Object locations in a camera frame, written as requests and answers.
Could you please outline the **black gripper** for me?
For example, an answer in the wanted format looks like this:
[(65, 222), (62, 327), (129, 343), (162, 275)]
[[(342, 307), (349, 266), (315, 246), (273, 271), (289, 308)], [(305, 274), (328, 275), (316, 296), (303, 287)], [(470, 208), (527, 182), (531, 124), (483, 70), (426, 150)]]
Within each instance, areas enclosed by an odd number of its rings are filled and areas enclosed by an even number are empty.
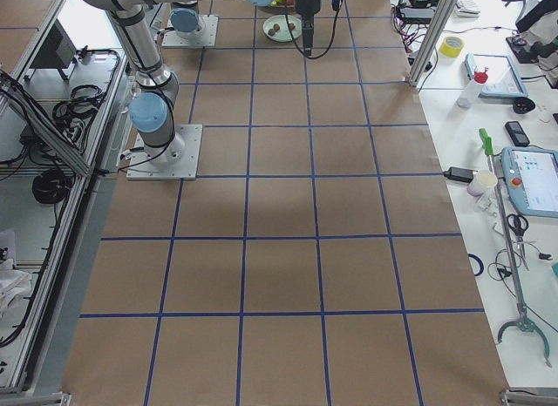
[[(338, 12), (342, 0), (331, 0), (331, 8)], [(296, 13), (301, 17), (303, 55), (310, 56), (314, 41), (314, 16), (321, 9), (322, 0), (294, 0)]]

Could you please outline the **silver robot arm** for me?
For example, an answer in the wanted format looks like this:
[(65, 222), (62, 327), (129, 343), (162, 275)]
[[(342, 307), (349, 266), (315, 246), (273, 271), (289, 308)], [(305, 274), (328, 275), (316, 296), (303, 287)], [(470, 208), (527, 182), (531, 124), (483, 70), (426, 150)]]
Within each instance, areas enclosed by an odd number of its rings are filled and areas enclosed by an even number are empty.
[(169, 21), (179, 37), (195, 37), (205, 30), (197, 1), (172, 2), (170, 7)]
[[(156, 132), (163, 132), (162, 145), (147, 145), (145, 134), (139, 130), (139, 134), (144, 140), (147, 149), (157, 149), (159, 153), (147, 159), (148, 161), (157, 160), (161, 155), (170, 155), (167, 148), (176, 142), (174, 132), (171, 133), (170, 121), (174, 120), (174, 100), (178, 94), (178, 78), (163, 63), (163, 58), (158, 46), (153, 40), (151, 31), (145, 19), (144, 5), (154, 6), (158, 3), (186, 3), (197, 2), (199, 0), (83, 0), (87, 4), (107, 13), (107, 16), (114, 28), (117, 38), (128, 58), (131, 59), (132, 66), (136, 71), (136, 81), (142, 93), (158, 93), (161, 98), (159, 101), (166, 102), (168, 120), (164, 127), (158, 128)], [(257, 6), (267, 6), (272, 0), (246, 0)], [(336, 12), (330, 36), (330, 43), (326, 51), (320, 55), (311, 56), (314, 38), (314, 17), (321, 9), (322, 0), (294, 0), (295, 12), (301, 18), (302, 28), (302, 49), (297, 45), (294, 35), (290, 41), (298, 51), (307, 59), (319, 59), (325, 56), (335, 38), (337, 18), (340, 5), (343, 0), (331, 0), (332, 9)]]

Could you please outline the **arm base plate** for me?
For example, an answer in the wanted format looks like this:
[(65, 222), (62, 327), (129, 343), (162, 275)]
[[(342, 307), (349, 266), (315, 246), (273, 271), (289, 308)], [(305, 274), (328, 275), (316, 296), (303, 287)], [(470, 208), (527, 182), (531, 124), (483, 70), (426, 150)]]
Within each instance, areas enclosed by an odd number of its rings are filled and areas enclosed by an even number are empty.
[(202, 139), (202, 125), (177, 125), (175, 138), (165, 152), (149, 161), (161, 150), (149, 146), (145, 151), (134, 152), (126, 172), (129, 180), (195, 180)]
[(198, 36), (181, 38), (177, 35), (170, 21), (163, 33), (162, 46), (174, 49), (200, 49), (203, 47), (214, 47), (216, 40), (219, 17), (216, 15), (201, 15), (205, 23), (205, 30)]

